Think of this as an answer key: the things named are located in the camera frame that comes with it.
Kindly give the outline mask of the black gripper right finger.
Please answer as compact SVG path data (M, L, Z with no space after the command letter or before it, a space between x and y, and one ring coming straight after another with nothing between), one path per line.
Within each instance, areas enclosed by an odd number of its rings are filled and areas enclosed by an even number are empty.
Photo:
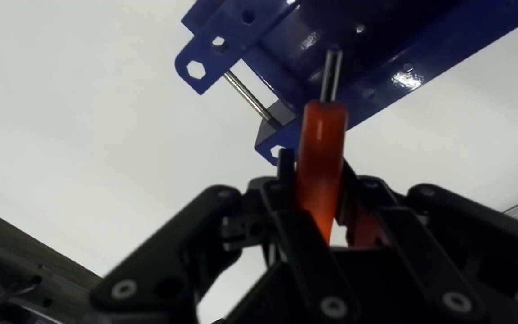
M518 324L518 219L433 183L341 174L352 324Z

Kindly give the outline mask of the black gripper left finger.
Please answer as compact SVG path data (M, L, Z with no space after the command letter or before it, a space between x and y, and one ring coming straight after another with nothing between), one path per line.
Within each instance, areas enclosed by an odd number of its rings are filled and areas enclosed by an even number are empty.
M271 176L197 194L91 289L91 320L199 324L197 303L247 246L265 271L213 324L355 324L355 298L292 183Z

